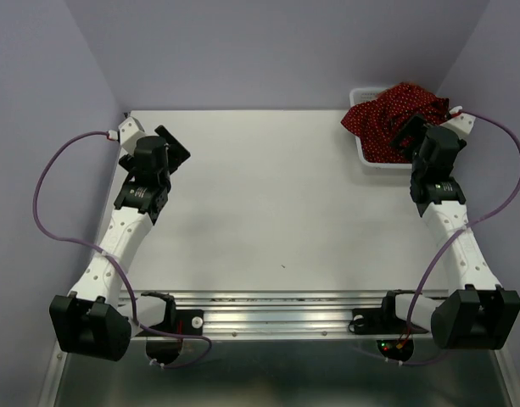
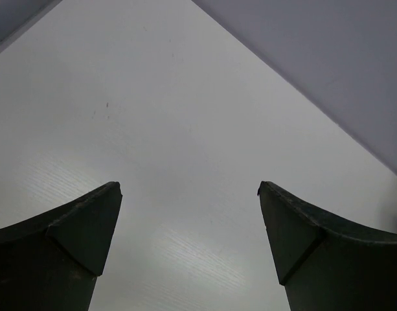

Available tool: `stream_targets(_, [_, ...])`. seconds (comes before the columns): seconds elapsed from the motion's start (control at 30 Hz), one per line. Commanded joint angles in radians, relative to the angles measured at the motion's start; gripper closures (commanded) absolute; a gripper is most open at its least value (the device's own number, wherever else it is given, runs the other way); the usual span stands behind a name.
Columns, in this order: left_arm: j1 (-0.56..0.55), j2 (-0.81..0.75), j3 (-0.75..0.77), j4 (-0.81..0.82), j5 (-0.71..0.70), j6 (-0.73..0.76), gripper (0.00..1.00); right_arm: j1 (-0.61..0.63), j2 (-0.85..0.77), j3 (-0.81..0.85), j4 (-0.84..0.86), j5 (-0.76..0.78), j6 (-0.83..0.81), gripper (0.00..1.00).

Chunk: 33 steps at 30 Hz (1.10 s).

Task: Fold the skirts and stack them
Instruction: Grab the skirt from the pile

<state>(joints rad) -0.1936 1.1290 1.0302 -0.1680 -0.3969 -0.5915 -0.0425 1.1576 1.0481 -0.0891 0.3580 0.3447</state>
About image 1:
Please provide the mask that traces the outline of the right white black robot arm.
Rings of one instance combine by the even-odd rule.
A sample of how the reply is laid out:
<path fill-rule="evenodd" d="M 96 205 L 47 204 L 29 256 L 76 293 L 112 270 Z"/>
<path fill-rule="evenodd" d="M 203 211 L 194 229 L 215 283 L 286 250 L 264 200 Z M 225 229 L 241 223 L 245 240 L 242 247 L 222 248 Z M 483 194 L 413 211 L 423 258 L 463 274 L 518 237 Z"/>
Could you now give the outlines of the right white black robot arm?
<path fill-rule="evenodd" d="M 396 294 L 378 311 L 383 328 L 405 325 L 394 350 L 401 351 L 417 327 L 441 349 L 497 350 L 520 311 L 517 291 L 501 285 L 472 230 L 500 210 L 469 220 L 466 197 L 451 174 L 473 123 L 464 112 L 442 125 L 415 114 L 390 143 L 411 161 L 411 199 L 438 248 L 415 292 Z"/>

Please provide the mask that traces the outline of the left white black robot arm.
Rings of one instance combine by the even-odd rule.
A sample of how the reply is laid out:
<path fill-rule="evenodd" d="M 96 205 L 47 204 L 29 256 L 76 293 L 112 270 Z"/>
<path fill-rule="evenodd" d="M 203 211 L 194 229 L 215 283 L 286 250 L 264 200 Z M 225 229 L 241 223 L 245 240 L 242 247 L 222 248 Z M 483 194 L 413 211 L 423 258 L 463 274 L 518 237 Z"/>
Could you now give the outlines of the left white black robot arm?
<path fill-rule="evenodd" d="M 60 348 L 66 353 L 118 361 L 137 334 L 153 328 L 176 334 L 173 296 L 146 292 L 118 305 L 120 290 L 131 289 L 126 277 L 146 236 L 168 202 L 171 175 L 190 157 L 163 126 L 147 135 L 134 120 L 120 125 L 125 150 L 119 164 L 127 175 L 116 196 L 109 224 L 93 257 L 69 293 L 53 298 L 49 314 Z"/>

